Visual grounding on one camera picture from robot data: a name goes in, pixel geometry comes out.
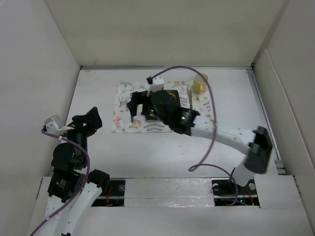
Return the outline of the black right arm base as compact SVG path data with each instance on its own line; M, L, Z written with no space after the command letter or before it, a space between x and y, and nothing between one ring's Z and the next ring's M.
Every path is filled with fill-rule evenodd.
M244 186L238 187L238 195L234 183L228 178L213 178L211 193L214 195L215 206L260 206L256 184L253 178Z

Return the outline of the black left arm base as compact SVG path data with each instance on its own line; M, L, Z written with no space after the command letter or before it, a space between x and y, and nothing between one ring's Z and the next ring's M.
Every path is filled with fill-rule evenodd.
M123 207L125 204L125 179L112 179L106 192L102 192L92 207Z

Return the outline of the knife with patterned handle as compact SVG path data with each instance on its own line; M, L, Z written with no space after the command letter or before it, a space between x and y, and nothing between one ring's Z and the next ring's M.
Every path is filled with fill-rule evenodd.
M192 104L192 91L191 91L191 89L189 90L188 97L189 97L189 107L190 107L190 109L193 109L193 104Z

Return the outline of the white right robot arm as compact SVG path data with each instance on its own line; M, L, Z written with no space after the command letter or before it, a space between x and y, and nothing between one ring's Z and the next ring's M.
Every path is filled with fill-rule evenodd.
M133 92L127 103L132 118L137 115L138 105L142 105L142 115L153 115L175 133L206 138L244 154L227 182L230 192L240 193L254 175L267 172L273 146L265 127L247 130L216 123L198 111L180 106L165 90Z

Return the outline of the square black yellow plate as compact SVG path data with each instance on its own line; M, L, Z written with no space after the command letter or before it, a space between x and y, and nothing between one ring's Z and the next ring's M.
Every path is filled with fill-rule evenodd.
M181 106L177 90L160 90L151 93L150 97L155 117L161 121L171 118Z

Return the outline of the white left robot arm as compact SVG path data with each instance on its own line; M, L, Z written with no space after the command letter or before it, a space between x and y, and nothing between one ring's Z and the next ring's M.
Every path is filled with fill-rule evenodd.
M100 195L110 188L109 174L90 170L87 139L102 127L97 107L76 115L63 125L54 115L44 122L41 133L58 139L53 151L53 174L48 186L44 220L31 235L75 236L83 219Z

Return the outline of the yellow ceramic mug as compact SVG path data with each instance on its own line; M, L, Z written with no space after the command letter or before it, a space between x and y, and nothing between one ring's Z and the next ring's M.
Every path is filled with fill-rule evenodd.
M207 90L208 76L204 73L197 74L193 80L192 88L195 93L203 94Z

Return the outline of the floral patterned cloth placemat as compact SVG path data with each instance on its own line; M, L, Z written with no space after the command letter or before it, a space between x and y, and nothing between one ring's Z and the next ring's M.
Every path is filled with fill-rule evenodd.
M179 92L182 107L189 108L188 93L192 91L193 109L200 114L205 115L208 119L212 119L212 102L208 92L197 94L191 88L192 82L174 81L166 82L165 89L175 89ZM146 82L119 82L116 89L116 99L113 115L113 133L154 133L154 132L171 132L172 130L157 120L145 120L141 115L142 105L138 106L137 116L134 122L130 121L130 112L126 104L130 101L131 93L134 91L144 91L149 88Z

